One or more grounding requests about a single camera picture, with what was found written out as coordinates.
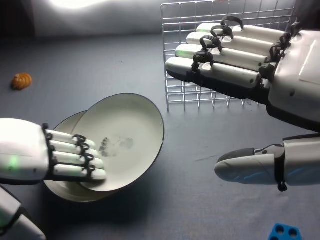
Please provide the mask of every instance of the gray table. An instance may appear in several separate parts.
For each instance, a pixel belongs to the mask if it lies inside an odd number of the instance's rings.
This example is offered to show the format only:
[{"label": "gray table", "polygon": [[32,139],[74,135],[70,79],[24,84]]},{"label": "gray table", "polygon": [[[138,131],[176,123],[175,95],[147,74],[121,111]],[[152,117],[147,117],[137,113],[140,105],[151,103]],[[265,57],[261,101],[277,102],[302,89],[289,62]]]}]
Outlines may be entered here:
[{"label": "gray table", "polygon": [[[54,128],[107,96],[136,93],[151,99],[165,121],[162,151],[132,186],[100,202],[75,204],[45,185],[6,186],[49,240],[266,240],[275,223],[320,234],[319,186],[252,186],[214,173],[222,154],[263,148],[308,133],[271,118],[256,103],[172,105],[167,112],[160,35],[17,40],[0,43],[0,118]],[[32,86],[9,88],[27,72]]]}]

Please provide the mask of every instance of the plate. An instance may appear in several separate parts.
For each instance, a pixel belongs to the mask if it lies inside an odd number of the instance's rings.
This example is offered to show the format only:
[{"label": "plate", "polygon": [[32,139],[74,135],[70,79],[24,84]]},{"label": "plate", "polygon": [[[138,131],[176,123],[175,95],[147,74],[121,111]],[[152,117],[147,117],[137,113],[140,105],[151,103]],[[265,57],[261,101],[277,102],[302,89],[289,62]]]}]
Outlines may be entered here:
[{"label": "plate", "polygon": [[152,166],[164,142],[165,126],[152,101],[122,93],[91,107],[72,134],[95,142],[106,171],[105,181],[81,185],[96,192],[110,192],[130,185]]},{"label": "plate", "polygon": [[[71,134],[78,121],[85,114],[85,111],[77,113],[63,122],[61,122],[54,130],[66,134]],[[64,181],[44,181],[45,185],[57,196],[72,202],[88,203],[106,198],[114,192],[95,192],[84,188],[75,182]]]}]

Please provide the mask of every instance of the orange pastry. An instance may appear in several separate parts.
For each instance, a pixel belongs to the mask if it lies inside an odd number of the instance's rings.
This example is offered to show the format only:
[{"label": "orange pastry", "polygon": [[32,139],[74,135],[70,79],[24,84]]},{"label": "orange pastry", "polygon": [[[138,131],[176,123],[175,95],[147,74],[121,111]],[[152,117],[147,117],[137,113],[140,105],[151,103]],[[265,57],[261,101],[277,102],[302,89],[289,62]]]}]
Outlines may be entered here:
[{"label": "orange pastry", "polygon": [[11,87],[15,90],[22,90],[29,87],[32,83],[32,77],[28,73],[18,73],[14,76]]}]

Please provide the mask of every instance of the metal wire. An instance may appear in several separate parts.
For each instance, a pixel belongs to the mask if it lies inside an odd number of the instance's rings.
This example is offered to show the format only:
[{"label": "metal wire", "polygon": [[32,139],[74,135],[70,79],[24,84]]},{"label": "metal wire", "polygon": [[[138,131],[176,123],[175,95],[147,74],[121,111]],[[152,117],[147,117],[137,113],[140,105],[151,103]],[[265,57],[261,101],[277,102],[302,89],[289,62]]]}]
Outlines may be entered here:
[{"label": "metal wire", "polygon": [[[233,11],[237,5],[239,11]],[[196,31],[203,23],[219,23],[224,16],[230,15],[242,19],[246,25],[272,28],[287,31],[289,25],[296,21],[294,10],[296,0],[204,0],[165,3],[161,5],[163,61],[175,56],[178,45],[186,43],[186,36]],[[185,83],[169,76],[164,69],[166,106],[183,104],[184,109],[189,103],[211,103],[213,109],[216,104],[226,104],[237,101],[244,107],[246,100],[222,95],[213,90]]]}]

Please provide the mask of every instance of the blue block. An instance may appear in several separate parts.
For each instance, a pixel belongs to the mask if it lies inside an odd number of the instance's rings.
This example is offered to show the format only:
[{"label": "blue block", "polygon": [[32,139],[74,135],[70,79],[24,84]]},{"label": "blue block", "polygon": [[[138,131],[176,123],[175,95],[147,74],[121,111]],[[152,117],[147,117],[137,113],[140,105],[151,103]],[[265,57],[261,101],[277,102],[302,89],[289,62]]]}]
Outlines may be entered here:
[{"label": "blue block", "polygon": [[302,240],[302,237],[297,227],[277,223],[268,240]]}]

